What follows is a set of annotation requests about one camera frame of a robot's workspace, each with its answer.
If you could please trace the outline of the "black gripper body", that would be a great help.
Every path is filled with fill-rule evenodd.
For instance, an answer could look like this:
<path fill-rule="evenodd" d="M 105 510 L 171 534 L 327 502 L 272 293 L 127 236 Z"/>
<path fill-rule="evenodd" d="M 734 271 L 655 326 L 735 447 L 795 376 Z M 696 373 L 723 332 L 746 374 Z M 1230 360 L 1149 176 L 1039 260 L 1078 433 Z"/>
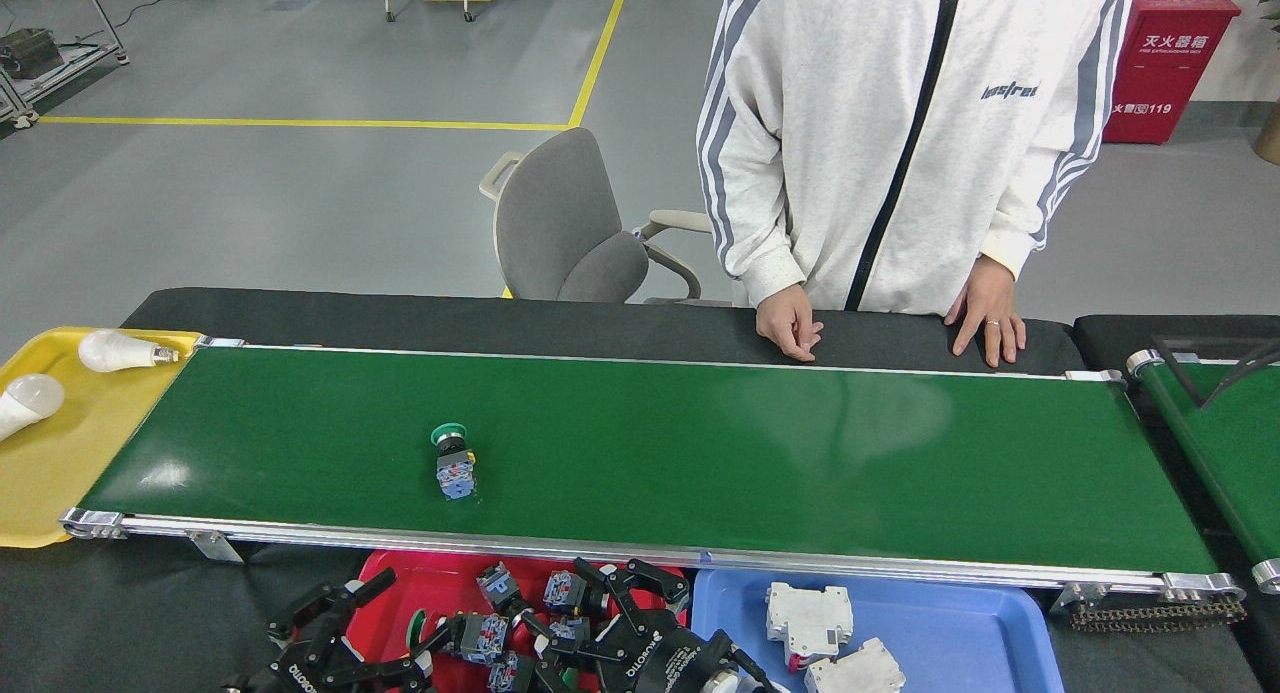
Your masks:
<path fill-rule="evenodd" d="M 723 632 L 703 639 L 690 629 L 648 624 L 635 634 L 620 623 L 598 638 L 599 651 L 609 661 L 599 662 L 603 692 L 733 692 L 746 664 L 740 649 Z"/>
<path fill-rule="evenodd" d="M 225 692 L 346 692 L 346 684 L 326 680 L 330 675 L 330 670 L 307 661 L 302 647 L 291 646 L 266 667 L 229 676 Z"/>

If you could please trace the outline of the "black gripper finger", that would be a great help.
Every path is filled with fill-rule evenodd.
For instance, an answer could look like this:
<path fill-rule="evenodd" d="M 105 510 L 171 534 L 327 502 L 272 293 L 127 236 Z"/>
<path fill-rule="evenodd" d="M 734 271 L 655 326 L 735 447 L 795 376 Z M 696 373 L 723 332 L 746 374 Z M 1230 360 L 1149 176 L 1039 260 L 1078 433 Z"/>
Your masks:
<path fill-rule="evenodd" d="M 384 567 L 369 582 L 352 579 L 338 584 L 316 584 L 268 620 L 268 637 L 284 647 L 301 642 L 302 632 L 317 624 L 317 638 L 334 640 L 346 633 L 356 610 L 374 601 L 394 583 L 394 570 Z"/>
<path fill-rule="evenodd" d="M 609 621 L 609 614 L 521 614 L 532 652 L 520 658 L 520 674 L 527 678 L 521 692 L 581 692 L 584 683 L 598 690 L 599 662 L 611 656 L 599 651 L 596 638 Z"/>
<path fill-rule="evenodd" d="M 454 644 L 462 630 L 462 623 L 442 621 L 404 657 L 330 673 L 330 687 L 335 689 L 356 687 L 357 690 L 438 692 L 433 683 L 433 655 Z"/>
<path fill-rule="evenodd" d="M 632 589 L 643 589 L 659 596 L 672 615 L 685 611 L 691 599 L 691 583 L 682 575 L 669 573 L 640 558 L 631 558 L 622 569 L 604 571 L 585 558 L 579 560 L 579 575 L 595 589 L 604 591 L 617 603 L 621 616 L 632 633 L 648 632 L 640 608 L 635 605 Z"/>

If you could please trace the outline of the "person's right hand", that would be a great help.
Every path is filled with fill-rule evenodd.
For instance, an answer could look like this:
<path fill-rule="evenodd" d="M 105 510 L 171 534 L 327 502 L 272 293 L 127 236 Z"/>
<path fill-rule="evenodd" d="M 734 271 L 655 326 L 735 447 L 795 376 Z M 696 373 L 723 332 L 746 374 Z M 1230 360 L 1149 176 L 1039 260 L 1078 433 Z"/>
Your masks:
<path fill-rule="evenodd" d="M 756 305 L 755 330 L 772 342 L 785 356 L 799 363 L 814 363 L 814 348 L 820 343 L 823 322 L 813 316 L 813 307 L 800 284 L 788 286 Z"/>

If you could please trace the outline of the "person's left hand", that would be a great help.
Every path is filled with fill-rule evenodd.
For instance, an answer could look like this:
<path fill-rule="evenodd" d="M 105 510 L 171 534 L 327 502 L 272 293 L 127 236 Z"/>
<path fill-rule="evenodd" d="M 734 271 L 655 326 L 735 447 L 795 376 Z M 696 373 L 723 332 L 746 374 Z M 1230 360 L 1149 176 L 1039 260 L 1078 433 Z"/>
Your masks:
<path fill-rule="evenodd" d="M 954 355 L 978 343 L 986 365 L 992 369 L 1018 360 L 1028 338 L 1027 324 L 1016 311 L 1015 288 L 1015 277 L 1004 264 L 983 254 L 974 261 L 943 318 L 945 325 L 956 328 Z"/>

